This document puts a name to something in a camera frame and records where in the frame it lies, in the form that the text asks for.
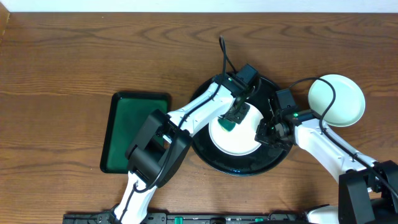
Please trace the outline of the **white plate with green stain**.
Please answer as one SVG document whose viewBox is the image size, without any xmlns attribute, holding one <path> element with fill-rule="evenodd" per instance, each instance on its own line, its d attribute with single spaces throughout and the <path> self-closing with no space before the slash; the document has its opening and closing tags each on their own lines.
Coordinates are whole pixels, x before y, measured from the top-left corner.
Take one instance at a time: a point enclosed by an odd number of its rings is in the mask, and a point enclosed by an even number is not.
<svg viewBox="0 0 398 224">
<path fill-rule="evenodd" d="M 213 144 L 223 153 L 245 156 L 261 146 L 254 138 L 263 115 L 255 106 L 249 103 L 246 103 L 246 106 L 249 106 L 246 117 L 240 124 L 235 124 L 232 130 L 228 131 L 222 127 L 218 118 L 213 119 L 208 125 Z"/>
</svg>

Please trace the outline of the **green yellow sponge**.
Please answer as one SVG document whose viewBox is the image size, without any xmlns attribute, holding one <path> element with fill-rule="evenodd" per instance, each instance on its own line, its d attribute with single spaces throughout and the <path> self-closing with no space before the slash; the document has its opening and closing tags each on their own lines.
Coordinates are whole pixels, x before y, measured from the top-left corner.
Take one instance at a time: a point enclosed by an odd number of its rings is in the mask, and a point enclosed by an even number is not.
<svg viewBox="0 0 398 224">
<path fill-rule="evenodd" d="M 233 121 L 230 121 L 228 119 L 218 119 L 218 124 L 221 126 L 221 128 L 226 131 L 226 132 L 231 132 L 234 127 L 236 126 L 236 123 Z"/>
</svg>

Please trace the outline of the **mint plate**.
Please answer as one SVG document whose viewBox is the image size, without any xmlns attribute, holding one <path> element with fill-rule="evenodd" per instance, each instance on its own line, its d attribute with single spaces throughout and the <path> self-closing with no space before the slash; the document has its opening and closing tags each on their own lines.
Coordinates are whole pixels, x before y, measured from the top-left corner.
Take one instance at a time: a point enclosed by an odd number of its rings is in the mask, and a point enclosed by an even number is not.
<svg viewBox="0 0 398 224">
<path fill-rule="evenodd" d="M 366 100 L 360 87 L 348 77 L 329 74 L 315 81 L 308 92 L 310 108 L 322 114 L 332 103 L 324 120 L 334 127 L 347 127 L 363 116 Z"/>
</svg>

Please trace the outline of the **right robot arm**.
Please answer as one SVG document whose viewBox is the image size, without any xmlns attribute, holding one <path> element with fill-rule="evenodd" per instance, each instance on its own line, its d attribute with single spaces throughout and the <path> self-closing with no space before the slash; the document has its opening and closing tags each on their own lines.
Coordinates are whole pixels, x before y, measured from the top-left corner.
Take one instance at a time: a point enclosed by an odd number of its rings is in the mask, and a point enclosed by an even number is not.
<svg viewBox="0 0 398 224">
<path fill-rule="evenodd" d="M 397 164 L 360 153 L 314 110 L 301 110 L 288 89 L 269 99 L 272 118 L 262 119 L 255 140 L 272 149 L 292 145 L 311 154 L 337 181 L 338 206 L 304 213 L 307 223 L 397 223 Z"/>
</svg>

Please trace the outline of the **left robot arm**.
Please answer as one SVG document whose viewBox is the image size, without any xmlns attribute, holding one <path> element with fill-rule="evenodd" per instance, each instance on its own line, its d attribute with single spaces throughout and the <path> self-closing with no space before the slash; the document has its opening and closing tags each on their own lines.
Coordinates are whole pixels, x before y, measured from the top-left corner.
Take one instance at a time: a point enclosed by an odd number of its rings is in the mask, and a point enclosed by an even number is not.
<svg viewBox="0 0 398 224">
<path fill-rule="evenodd" d="M 223 72 L 208 89 L 186 106 L 163 113 L 153 111 L 126 149 L 128 182 L 114 210 L 115 223 L 140 223 L 156 189 L 180 167 L 192 138 L 214 119 L 228 126 L 241 124 L 249 111 L 246 99 L 254 91 L 257 70 L 246 64 L 238 72 Z"/>
</svg>

